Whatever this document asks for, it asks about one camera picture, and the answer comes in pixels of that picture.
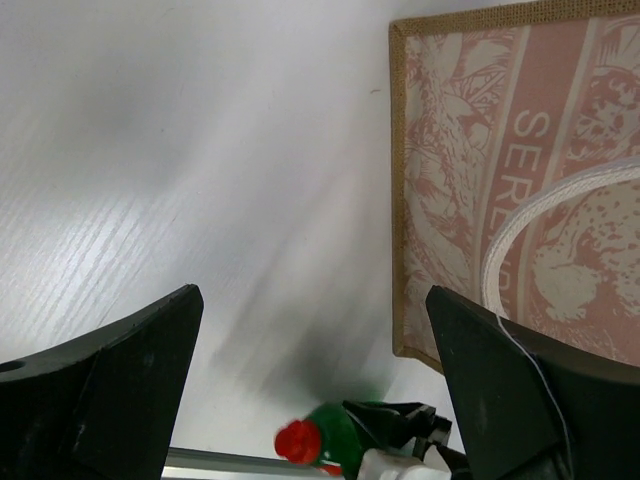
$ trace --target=patterned fabric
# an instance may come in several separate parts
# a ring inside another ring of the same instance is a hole
[[[480,301],[492,235],[531,194],[640,154],[640,16],[406,43],[404,343],[438,358],[434,285]],[[532,222],[502,266],[509,317],[640,365],[640,183]]]

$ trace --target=red cap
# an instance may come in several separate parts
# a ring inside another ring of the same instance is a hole
[[[276,435],[276,453],[291,463],[309,464],[320,456],[322,435],[310,420],[296,420]]]

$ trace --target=white cord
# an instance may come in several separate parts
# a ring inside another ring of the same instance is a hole
[[[553,396],[551,387],[547,382],[542,369],[535,359],[527,352],[527,350],[507,331],[502,323],[501,316],[505,316],[504,307],[500,298],[500,268],[502,262],[507,256],[511,244],[516,237],[524,230],[524,228],[538,215],[544,213],[550,208],[555,207],[561,202],[569,200],[583,193],[590,192],[596,188],[605,187],[615,183],[635,180],[640,178],[640,157],[627,157],[615,162],[606,163],[588,170],[579,172],[575,175],[566,177],[556,182],[546,189],[532,195],[526,202],[516,208],[509,218],[502,224],[493,241],[487,249],[482,271],[480,275],[480,286],[482,293],[482,302],[485,308],[496,312],[498,325],[502,332],[516,345],[522,353],[529,359],[535,367],[538,375],[542,379],[542,383],[547,390],[547,394],[558,412],[564,439],[567,446],[567,465],[570,478],[574,478],[573,472],[573,456],[571,452],[571,439],[569,437],[569,428],[567,422],[560,410],[557,400]]]

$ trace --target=white wooden surface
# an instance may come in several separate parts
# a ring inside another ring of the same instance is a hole
[[[2,2],[0,361],[196,283],[174,445],[272,456],[341,395],[451,415],[391,355],[387,25],[483,3]]]

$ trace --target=white rope handle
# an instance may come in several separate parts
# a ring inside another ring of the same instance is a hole
[[[480,291],[485,308],[506,317],[500,299],[500,267],[511,244],[534,218],[580,194],[637,178],[640,178],[640,156],[626,157],[563,178],[516,208],[496,233],[482,263]]]

